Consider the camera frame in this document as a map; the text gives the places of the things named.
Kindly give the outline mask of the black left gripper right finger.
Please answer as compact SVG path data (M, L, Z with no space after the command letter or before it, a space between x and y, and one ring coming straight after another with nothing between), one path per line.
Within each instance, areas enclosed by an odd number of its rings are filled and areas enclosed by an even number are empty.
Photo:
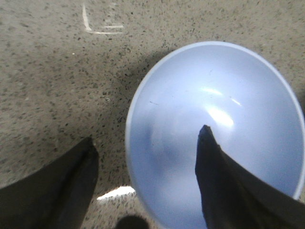
M198 135L195 174L209 229L305 227L305 205L235 162L207 125Z

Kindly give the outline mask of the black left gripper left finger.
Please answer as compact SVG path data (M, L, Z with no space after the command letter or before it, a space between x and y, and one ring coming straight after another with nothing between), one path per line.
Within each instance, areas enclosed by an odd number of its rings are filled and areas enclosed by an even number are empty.
M2 229L79 229L98 179L90 137L39 171L0 190Z

